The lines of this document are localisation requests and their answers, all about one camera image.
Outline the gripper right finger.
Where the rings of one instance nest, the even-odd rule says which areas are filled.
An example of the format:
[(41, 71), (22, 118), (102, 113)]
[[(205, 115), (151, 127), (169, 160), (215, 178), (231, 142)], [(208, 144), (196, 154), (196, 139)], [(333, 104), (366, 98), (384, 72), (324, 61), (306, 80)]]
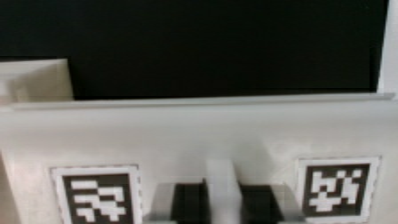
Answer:
[(294, 191), (285, 184), (242, 184), (240, 224), (306, 224)]

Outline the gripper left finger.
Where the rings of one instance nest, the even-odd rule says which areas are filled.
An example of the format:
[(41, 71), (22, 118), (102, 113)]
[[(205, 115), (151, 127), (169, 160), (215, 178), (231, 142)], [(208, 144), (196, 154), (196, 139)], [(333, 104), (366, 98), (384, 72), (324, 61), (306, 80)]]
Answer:
[(148, 220), (173, 224), (212, 224), (207, 180), (159, 184)]

